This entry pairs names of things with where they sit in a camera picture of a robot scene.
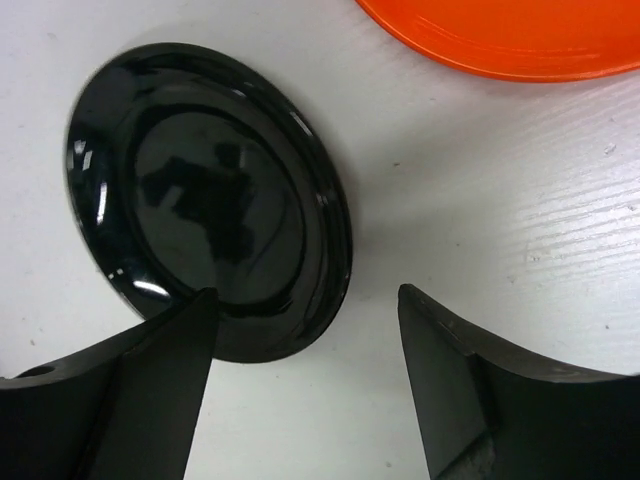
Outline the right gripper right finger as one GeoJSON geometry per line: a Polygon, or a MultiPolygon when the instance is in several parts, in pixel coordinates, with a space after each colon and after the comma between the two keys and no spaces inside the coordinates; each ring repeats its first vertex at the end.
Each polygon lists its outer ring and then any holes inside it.
{"type": "Polygon", "coordinates": [[[413,285],[405,363],[433,479],[635,479],[639,379],[520,347],[413,285]]]}

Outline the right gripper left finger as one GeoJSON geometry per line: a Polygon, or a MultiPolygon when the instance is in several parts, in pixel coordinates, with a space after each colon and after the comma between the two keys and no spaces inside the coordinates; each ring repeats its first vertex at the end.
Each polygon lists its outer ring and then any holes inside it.
{"type": "Polygon", "coordinates": [[[219,327],[189,301],[1,381],[4,479],[181,479],[219,327]]]}

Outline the black plate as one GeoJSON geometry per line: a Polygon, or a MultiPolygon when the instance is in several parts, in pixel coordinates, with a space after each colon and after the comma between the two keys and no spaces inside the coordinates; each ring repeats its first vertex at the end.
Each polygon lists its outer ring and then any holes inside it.
{"type": "Polygon", "coordinates": [[[70,115],[66,183],[96,265],[141,318],[217,293],[219,360],[295,355],[346,297],[338,171],[299,109],[231,56],[156,43],[101,65],[70,115]]]}

